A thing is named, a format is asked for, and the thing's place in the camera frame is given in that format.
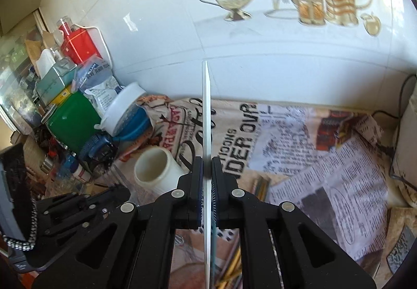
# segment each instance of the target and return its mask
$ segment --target clutter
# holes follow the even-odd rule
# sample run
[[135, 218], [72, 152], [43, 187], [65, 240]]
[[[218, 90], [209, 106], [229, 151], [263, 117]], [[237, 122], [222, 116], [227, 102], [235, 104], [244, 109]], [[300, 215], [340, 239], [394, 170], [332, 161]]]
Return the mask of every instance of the clutter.
[[162, 147], [150, 147], [143, 151], [135, 163], [135, 182], [145, 189], [152, 189], [158, 196], [176, 189], [178, 179], [185, 174]]
[[137, 113], [136, 100], [143, 94], [145, 91], [137, 82], [130, 83], [114, 98], [96, 127], [117, 136]]
[[121, 142], [135, 141], [141, 139], [145, 131], [150, 128], [149, 137], [152, 133], [151, 122], [143, 108], [137, 107], [136, 114], [125, 126], [122, 132], [115, 137], [108, 133], [97, 133], [93, 135], [84, 145], [79, 159], [88, 163], [91, 170], [102, 165], [103, 170], [108, 170], [117, 152], [117, 146]]

